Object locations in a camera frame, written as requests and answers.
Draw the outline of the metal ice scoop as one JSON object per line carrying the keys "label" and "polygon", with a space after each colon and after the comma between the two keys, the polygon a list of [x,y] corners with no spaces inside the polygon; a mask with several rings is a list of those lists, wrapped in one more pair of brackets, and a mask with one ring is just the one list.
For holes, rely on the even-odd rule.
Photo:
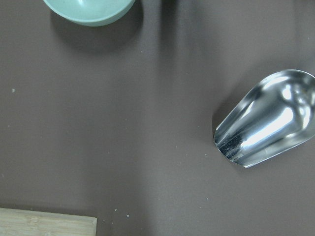
{"label": "metal ice scoop", "polygon": [[217,126],[214,142],[229,161],[250,168],[315,136],[315,77],[273,73],[257,83]]}

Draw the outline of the mint green bowl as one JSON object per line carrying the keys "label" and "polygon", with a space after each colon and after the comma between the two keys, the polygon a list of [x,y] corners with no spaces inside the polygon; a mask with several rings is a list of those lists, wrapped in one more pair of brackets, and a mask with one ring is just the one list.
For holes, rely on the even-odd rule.
{"label": "mint green bowl", "polygon": [[133,0],[44,0],[56,14],[73,23],[100,27],[122,18],[134,5]]}

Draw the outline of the wooden cutting board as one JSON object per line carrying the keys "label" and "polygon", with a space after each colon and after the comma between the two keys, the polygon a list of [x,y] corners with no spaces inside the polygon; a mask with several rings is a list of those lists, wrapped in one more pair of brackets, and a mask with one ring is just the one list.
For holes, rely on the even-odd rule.
{"label": "wooden cutting board", "polygon": [[95,236],[96,227],[95,217],[0,209],[2,236]]}

